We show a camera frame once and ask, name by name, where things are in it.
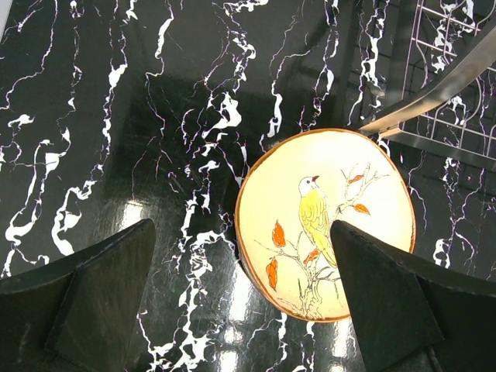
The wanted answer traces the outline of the cream yellow bird plate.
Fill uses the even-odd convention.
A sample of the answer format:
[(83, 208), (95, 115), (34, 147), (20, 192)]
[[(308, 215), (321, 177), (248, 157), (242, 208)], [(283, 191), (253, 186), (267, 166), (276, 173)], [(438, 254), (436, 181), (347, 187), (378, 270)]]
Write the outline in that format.
[(414, 250), (406, 184), (390, 157), (359, 133), (300, 133), (267, 151), (243, 181), (235, 207), (243, 267), (260, 293), (290, 316), (335, 322), (350, 314), (332, 249), (336, 220)]

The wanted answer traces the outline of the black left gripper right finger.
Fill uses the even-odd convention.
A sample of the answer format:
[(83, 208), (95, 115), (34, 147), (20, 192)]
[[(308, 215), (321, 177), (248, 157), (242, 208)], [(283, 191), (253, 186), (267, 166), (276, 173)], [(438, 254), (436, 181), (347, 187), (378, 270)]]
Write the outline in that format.
[(493, 371), (495, 284), (430, 263), (348, 222), (330, 229), (368, 371)]

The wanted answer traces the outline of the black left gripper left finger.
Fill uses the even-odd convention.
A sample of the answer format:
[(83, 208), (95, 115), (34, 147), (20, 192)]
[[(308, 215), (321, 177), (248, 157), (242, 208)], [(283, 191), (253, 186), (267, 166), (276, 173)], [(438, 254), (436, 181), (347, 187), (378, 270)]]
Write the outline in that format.
[(1, 281), (3, 371), (122, 371), (156, 242), (143, 219)]

